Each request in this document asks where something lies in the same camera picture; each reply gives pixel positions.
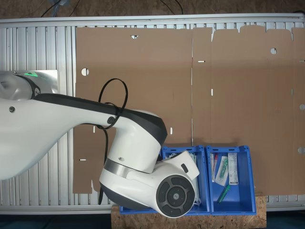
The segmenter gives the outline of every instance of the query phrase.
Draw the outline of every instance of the round control button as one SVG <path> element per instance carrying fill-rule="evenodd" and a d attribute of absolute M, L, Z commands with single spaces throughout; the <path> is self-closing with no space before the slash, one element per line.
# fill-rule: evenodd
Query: round control button
<path fill-rule="evenodd" d="M 184 203 L 185 193 L 180 187 L 173 187 L 167 194 L 167 200 L 170 205 L 178 207 Z"/>

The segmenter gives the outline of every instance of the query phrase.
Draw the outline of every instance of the plastic packaging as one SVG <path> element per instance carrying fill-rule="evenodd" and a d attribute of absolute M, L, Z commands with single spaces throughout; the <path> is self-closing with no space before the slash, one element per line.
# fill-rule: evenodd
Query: plastic packaging
<path fill-rule="evenodd" d="M 213 170 L 212 170 L 212 182 L 215 182 L 215 170 L 216 170 L 217 161 L 218 161 L 218 153 L 215 153 Z"/>
<path fill-rule="evenodd" d="M 211 160 L 211 168 L 213 170 L 213 168 L 214 168 L 214 154 L 212 154 L 212 153 L 210 153 L 210 160 Z"/>
<path fill-rule="evenodd" d="M 238 185 L 237 153 L 228 153 L 229 185 Z"/>
<path fill-rule="evenodd" d="M 229 169 L 228 169 L 228 157 L 227 156 L 222 156 L 221 157 L 221 162 L 220 162 L 220 166 L 217 172 L 217 176 L 215 179 L 215 182 L 219 185 L 225 186 L 225 183 L 227 181 L 228 178 L 228 173 L 229 173 Z"/>
<path fill-rule="evenodd" d="M 220 204 L 222 202 L 222 200 L 224 199 L 225 195 L 227 195 L 227 192 L 230 190 L 230 185 L 227 185 L 223 192 L 221 193 L 220 197 L 217 200 L 217 203 Z"/>
<path fill-rule="evenodd" d="M 195 154 L 190 154 L 190 156 L 192 157 L 192 159 L 195 162 L 195 164 L 197 164 L 197 157 L 196 157 L 196 155 Z M 201 201 L 200 201 L 200 197 L 199 197 L 199 188 L 198 188 L 197 178 L 193 179 L 192 183 L 193 183 L 194 189 L 195 189 L 195 201 L 194 201 L 194 204 L 199 206 Z"/>

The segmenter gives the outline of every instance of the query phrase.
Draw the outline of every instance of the black cable on floor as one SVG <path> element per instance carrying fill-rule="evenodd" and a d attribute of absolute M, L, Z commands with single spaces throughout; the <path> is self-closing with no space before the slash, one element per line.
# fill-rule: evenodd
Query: black cable on floor
<path fill-rule="evenodd" d="M 180 6 L 180 9 L 181 9 L 181 13 L 183 14 L 183 9 L 182 9 L 182 6 L 180 5 L 180 3 L 177 1 L 177 0 L 175 0 L 178 4 L 179 4 L 179 6 Z"/>
<path fill-rule="evenodd" d="M 69 17 L 71 17 L 71 15 L 74 13 L 74 11 L 75 11 L 75 9 L 76 9 L 76 7 L 77 7 L 78 3 L 80 3 L 80 1 L 81 1 L 81 0 L 78 0 L 78 2 L 77 2 L 77 4 L 76 4 L 76 6 L 74 7 L 74 9 L 73 9 L 72 13 L 69 15 Z"/>
<path fill-rule="evenodd" d="M 165 6 L 167 6 L 167 8 L 173 13 L 173 14 L 175 14 L 172 10 L 171 10 L 171 8 L 168 6 L 168 5 L 166 5 L 166 3 L 164 2 L 164 1 L 162 1 L 162 0 L 160 0 Z"/>
<path fill-rule="evenodd" d="M 47 12 L 49 12 L 50 9 L 52 9 L 54 6 L 56 6 L 58 3 L 60 3 L 61 0 L 54 3 L 50 8 L 48 8 L 40 17 L 42 18 Z"/>

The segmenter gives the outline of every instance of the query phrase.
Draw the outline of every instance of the black cable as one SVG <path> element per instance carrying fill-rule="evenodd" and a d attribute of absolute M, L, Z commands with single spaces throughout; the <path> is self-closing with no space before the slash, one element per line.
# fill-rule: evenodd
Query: black cable
<path fill-rule="evenodd" d="M 54 3 L 50 8 L 48 8 L 40 17 L 42 18 L 50 9 L 52 9 L 54 6 L 56 6 L 61 0 Z"/>
<path fill-rule="evenodd" d="M 172 10 L 171 10 L 171 8 L 168 6 L 168 5 L 166 5 L 165 4 L 165 2 L 164 1 L 162 1 L 162 0 L 160 0 L 165 6 L 167 6 L 167 8 L 173 13 L 173 14 L 175 14 Z"/>
<path fill-rule="evenodd" d="M 297 10 L 297 11 L 294 11 L 292 13 L 302 13 L 302 14 L 305 14 L 305 11 L 304 10 Z"/>
<path fill-rule="evenodd" d="M 179 4 L 179 6 L 180 6 L 180 8 L 181 8 L 181 13 L 183 14 L 182 6 L 180 5 L 180 3 L 179 3 L 177 0 L 175 0 L 175 1 Z"/>
<path fill-rule="evenodd" d="M 75 9 L 76 9 L 76 7 L 77 7 L 78 3 L 80 3 L 80 1 L 81 1 L 81 0 L 78 0 L 78 2 L 77 2 L 77 4 L 76 4 L 76 6 L 74 7 L 74 9 L 73 9 L 73 11 L 72 11 L 72 13 L 70 14 L 70 16 L 69 16 L 69 17 L 71 17 L 71 15 L 74 13 L 74 11 L 75 11 Z"/>
<path fill-rule="evenodd" d="M 105 165 L 105 162 L 106 162 L 106 160 L 107 160 L 107 153 L 108 153 L 108 133 L 107 133 L 107 130 L 110 129 L 111 127 L 113 127 L 113 125 L 118 121 L 118 119 L 120 118 L 121 114 L 123 113 L 123 111 L 124 111 L 124 109 L 125 109 L 125 106 L 126 106 L 127 100 L 128 100 L 128 89 L 127 89 L 127 86 L 126 86 L 125 82 L 122 81 L 122 80 L 120 80 L 120 79 L 113 78 L 113 79 L 107 81 L 107 83 L 105 83 L 104 87 L 102 88 L 101 93 L 100 93 L 100 96 L 99 96 L 99 103 L 101 102 L 101 98 L 102 98 L 102 95 L 103 95 L 103 92 L 104 92 L 106 86 L 107 86 L 111 81 L 113 81 L 113 80 L 119 80 L 119 81 L 121 81 L 121 82 L 124 84 L 126 95 L 125 95 L 125 100 L 124 100 L 124 103 L 123 103 L 123 106 L 121 107 L 121 109 L 120 109 L 119 107 L 117 107 L 116 105 L 114 105 L 113 103 L 109 103 L 109 102 L 105 103 L 105 104 L 111 104 L 111 105 L 113 105 L 113 106 L 116 108 L 116 112 L 117 112 L 117 113 L 116 113 L 116 118 L 114 119 L 114 122 L 111 123 L 110 126 L 108 126 L 108 127 L 103 127 L 103 126 L 101 126 L 101 125 L 97 125 L 97 127 L 98 127 L 99 129 L 101 129 L 101 130 L 104 131 L 105 137 L 106 137 L 106 146 L 105 146 L 105 155 L 104 155 L 104 165 Z M 103 189 L 100 188 L 99 205 L 102 203 L 103 193 L 104 193 Z"/>

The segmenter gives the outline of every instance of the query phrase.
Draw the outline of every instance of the green syringe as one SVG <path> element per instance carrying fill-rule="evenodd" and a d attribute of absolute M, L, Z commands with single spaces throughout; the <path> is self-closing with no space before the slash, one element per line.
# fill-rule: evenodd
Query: green syringe
<path fill-rule="evenodd" d="M 218 204 L 220 204 L 220 203 L 222 202 L 222 200 L 224 199 L 225 195 L 227 195 L 227 192 L 230 190 L 230 187 L 231 187 L 230 185 L 227 185 L 227 186 L 224 188 L 223 192 L 221 193 L 220 197 L 219 197 L 218 200 L 217 200 L 217 203 L 218 203 Z"/>
<path fill-rule="evenodd" d="M 225 159 L 225 160 L 224 160 L 223 168 L 222 168 L 222 170 L 220 171 L 220 175 L 219 175 L 219 177 L 220 177 L 221 179 L 224 177 L 224 174 L 225 174 L 225 172 L 226 172 L 226 170 L 227 170 L 227 167 L 228 167 L 228 159 Z"/>

